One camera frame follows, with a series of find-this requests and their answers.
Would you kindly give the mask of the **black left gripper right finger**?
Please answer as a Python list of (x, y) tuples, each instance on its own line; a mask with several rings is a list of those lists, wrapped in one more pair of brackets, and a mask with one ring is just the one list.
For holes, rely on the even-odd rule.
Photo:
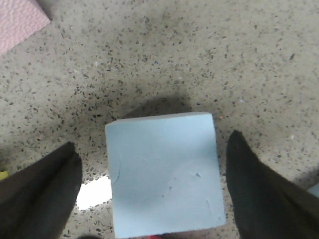
[(226, 149), (226, 183), (242, 239), (317, 239), (319, 199), (262, 163), (240, 131)]

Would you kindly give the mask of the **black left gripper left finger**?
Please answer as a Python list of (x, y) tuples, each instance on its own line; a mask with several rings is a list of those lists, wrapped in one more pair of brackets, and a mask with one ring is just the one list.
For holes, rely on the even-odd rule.
[(82, 160), (68, 142), (0, 182), (2, 239), (57, 239), (82, 184)]

